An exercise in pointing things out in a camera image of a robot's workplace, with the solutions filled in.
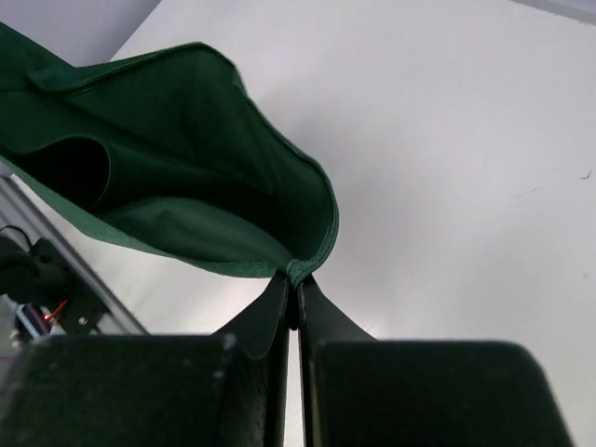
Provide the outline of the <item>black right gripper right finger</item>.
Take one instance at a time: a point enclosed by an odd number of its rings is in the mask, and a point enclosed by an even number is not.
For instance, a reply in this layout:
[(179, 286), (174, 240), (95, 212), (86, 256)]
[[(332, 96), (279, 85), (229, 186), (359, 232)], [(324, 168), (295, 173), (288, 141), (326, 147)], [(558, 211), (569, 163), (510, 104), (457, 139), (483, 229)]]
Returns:
[(541, 366), (502, 341), (380, 341), (296, 291), (308, 446), (569, 446)]

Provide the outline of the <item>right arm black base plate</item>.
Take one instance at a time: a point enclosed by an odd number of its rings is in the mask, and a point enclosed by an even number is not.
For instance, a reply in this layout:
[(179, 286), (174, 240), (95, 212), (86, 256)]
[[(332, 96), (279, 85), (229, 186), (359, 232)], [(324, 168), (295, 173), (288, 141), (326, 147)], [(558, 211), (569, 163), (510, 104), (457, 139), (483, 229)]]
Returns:
[(52, 243), (41, 238), (30, 254), (47, 274), (43, 279), (49, 298), (46, 309), (54, 326), (69, 334), (102, 332), (99, 323), (108, 315), (107, 306)]

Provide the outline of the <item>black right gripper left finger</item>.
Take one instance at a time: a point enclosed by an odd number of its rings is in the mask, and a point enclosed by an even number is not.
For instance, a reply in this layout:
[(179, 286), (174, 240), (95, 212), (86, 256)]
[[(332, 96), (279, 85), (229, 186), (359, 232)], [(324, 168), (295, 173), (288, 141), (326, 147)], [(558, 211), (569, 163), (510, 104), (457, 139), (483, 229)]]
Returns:
[(52, 336), (1, 387), (5, 446), (279, 446), (290, 283), (210, 335)]

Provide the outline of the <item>green cloth napkin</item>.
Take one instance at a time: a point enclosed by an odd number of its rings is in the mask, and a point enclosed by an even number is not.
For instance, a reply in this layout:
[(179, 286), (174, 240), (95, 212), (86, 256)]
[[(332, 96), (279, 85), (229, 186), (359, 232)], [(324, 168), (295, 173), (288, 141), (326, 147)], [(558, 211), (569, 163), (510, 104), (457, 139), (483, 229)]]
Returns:
[(202, 43), (73, 66), (3, 26), (1, 160), (86, 236), (220, 275), (298, 284), (338, 234), (324, 169)]

